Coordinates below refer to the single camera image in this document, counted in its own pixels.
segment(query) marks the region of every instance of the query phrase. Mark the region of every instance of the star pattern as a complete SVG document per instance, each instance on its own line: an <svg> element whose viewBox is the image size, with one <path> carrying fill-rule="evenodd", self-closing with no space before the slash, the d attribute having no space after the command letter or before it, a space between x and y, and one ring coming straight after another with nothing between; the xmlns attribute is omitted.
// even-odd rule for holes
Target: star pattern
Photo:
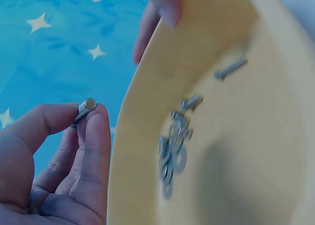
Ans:
<svg viewBox="0 0 315 225"><path fill-rule="evenodd" d="M92 1L93 3L102 2L102 0L90 0L90 1Z"/></svg>
<svg viewBox="0 0 315 225"><path fill-rule="evenodd" d="M93 61L99 57L99 56L104 56L106 53L103 52L101 49L100 49L100 44L97 45L97 47L95 49L89 49L88 50L88 53L92 54L93 56Z"/></svg>
<svg viewBox="0 0 315 225"><path fill-rule="evenodd" d="M31 25L31 34L35 31L39 30L40 28L51 27L50 24L45 22L45 15L46 15L46 12L44 12L40 17L38 17L36 19L26 21L26 23Z"/></svg>
<svg viewBox="0 0 315 225"><path fill-rule="evenodd" d="M144 0L133 2L142 9L146 5ZM0 82L7 79L3 86L0 83L0 130L13 124L22 114L40 103L80 102L89 96L104 101L102 98L120 96L111 103L119 110L134 70L129 68L131 71L126 74L108 67L116 62L126 66L127 58L121 59L120 52L127 52L132 37L128 33L118 39L111 35L118 25L125 26L126 22L121 21L126 21L136 11L119 13L115 6L118 3L119 0L0 0L0 10L4 16L11 15L7 11L19 11L21 15L3 21L4 29L0 32L4 42L0 48L0 58L4 60L3 65L12 69L7 72L0 70ZM128 26L135 29L137 24L131 21ZM11 28L16 36L9 36ZM11 43L10 48L16 50L15 56L11 55L14 52L6 48ZM111 56L109 60L102 58L107 55L105 45L111 47L111 54L114 51L119 54ZM104 62L94 62L97 58ZM117 81L121 82L117 92L98 91L110 90ZM11 99L12 91L20 98ZM10 107L4 106L8 100ZM114 138L115 125L110 127L110 132ZM51 139L57 145L60 135L54 135ZM53 151L54 149L49 154L45 151L45 155L40 152L37 154L35 163L39 163L39 166L35 175L42 169L41 162L48 160Z"/></svg>
<svg viewBox="0 0 315 225"><path fill-rule="evenodd" d="M110 128L110 133L115 134L116 133L116 127L111 127Z"/></svg>
<svg viewBox="0 0 315 225"><path fill-rule="evenodd" d="M10 108L8 108L4 113L0 114L0 122L2 124L2 129L14 123L14 119L10 116Z"/></svg>

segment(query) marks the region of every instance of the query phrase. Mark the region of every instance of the metal screw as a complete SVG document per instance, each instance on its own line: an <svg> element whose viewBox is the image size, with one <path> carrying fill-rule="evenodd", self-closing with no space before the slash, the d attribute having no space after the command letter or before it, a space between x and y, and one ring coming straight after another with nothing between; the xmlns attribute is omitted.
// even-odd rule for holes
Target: metal screw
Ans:
<svg viewBox="0 0 315 225"><path fill-rule="evenodd" d="M181 109L187 111L189 109L194 110L201 102L203 97L201 95L195 95L188 100L181 102Z"/></svg>
<svg viewBox="0 0 315 225"><path fill-rule="evenodd" d="M71 124L72 128L76 128L78 126L78 122L87 116L88 113L93 111L96 108L96 101L93 98L86 99L83 103L79 105L79 113L76 116L74 122Z"/></svg>
<svg viewBox="0 0 315 225"><path fill-rule="evenodd" d="M222 71L217 71L215 73L215 78L219 79L219 80L223 80L228 74L230 74L231 72L235 71L236 69L240 68L241 66L243 66L244 64L247 64L247 59L245 59L244 57L239 60L238 62L236 62L235 64L229 66L227 69L222 70Z"/></svg>

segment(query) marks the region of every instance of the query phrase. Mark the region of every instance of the hand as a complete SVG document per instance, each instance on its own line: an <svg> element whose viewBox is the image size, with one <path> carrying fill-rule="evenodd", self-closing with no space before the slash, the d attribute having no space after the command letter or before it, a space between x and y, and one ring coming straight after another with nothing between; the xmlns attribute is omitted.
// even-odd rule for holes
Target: hand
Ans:
<svg viewBox="0 0 315 225"><path fill-rule="evenodd" d="M142 58L149 40L160 20L171 28L180 21L182 15L181 0L150 0L140 23L139 35L133 47L132 60L138 64Z"/></svg>
<svg viewBox="0 0 315 225"><path fill-rule="evenodd" d="M106 108L74 121L78 105L43 104L0 131L0 221L5 225L104 225L110 162ZM33 154L64 130L48 167L33 181Z"/></svg>

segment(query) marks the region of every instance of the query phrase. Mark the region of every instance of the white star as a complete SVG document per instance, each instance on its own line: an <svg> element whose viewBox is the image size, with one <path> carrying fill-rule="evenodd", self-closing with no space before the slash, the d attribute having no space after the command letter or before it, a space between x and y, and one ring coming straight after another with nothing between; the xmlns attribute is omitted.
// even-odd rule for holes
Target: white star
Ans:
<svg viewBox="0 0 315 225"><path fill-rule="evenodd" d="M110 133L115 134L116 133L116 127L111 127L110 128Z"/></svg>
<svg viewBox="0 0 315 225"><path fill-rule="evenodd" d="M98 56L104 56L106 53L101 51L100 49L100 44L95 49L89 49L88 53L92 54L93 56L93 61L98 57Z"/></svg>
<svg viewBox="0 0 315 225"><path fill-rule="evenodd" d="M90 0L90 1L92 1L93 3L101 2L101 0Z"/></svg>
<svg viewBox="0 0 315 225"><path fill-rule="evenodd" d="M14 123L14 119L10 116L10 108L8 108L5 113L0 114L0 122L2 123L2 129Z"/></svg>
<svg viewBox="0 0 315 225"><path fill-rule="evenodd" d="M31 25L31 34L40 28L51 27L50 24L45 22L45 15L46 12L44 12L39 18L26 21L28 24Z"/></svg>

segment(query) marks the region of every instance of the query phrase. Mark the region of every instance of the fingernail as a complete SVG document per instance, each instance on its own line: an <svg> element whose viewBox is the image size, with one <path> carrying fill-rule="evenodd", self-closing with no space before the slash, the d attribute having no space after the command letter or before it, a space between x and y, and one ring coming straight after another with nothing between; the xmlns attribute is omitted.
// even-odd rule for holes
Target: fingernail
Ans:
<svg viewBox="0 0 315 225"><path fill-rule="evenodd" d="M162 18L162 20L170 27L170 28L175 28L177 21L178 21L178 15L172 9L171 7L167 8L162 8L159 11L159 14Z"/></svg>

